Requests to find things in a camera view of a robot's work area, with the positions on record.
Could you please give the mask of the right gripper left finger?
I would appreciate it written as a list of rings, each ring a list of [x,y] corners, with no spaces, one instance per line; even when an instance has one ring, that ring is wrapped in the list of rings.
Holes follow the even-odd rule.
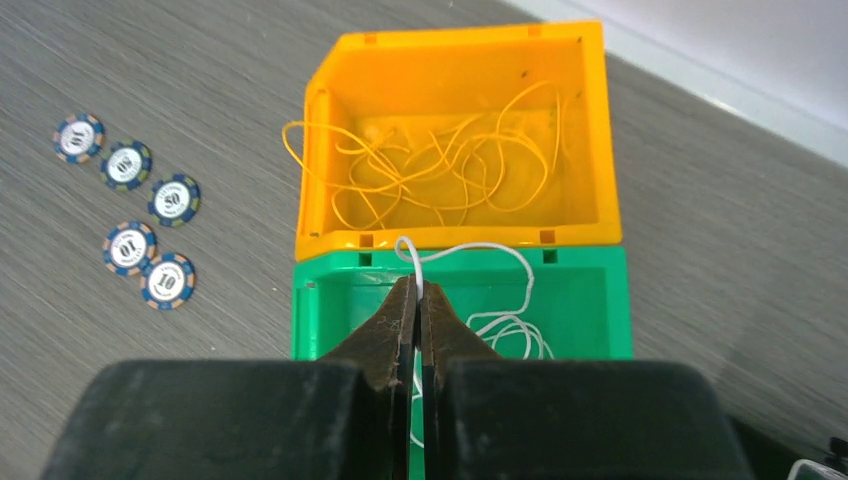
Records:
[[[135,359],[101,370],[46,479],[404,479],[414,280],[314,361]]]

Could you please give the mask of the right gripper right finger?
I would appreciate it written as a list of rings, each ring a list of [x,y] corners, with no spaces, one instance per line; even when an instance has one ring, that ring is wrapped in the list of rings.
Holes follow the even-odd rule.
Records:
[[[429,479],[749,479],[697,370],[636,360],[510,360],[444,291],[420,302]]]

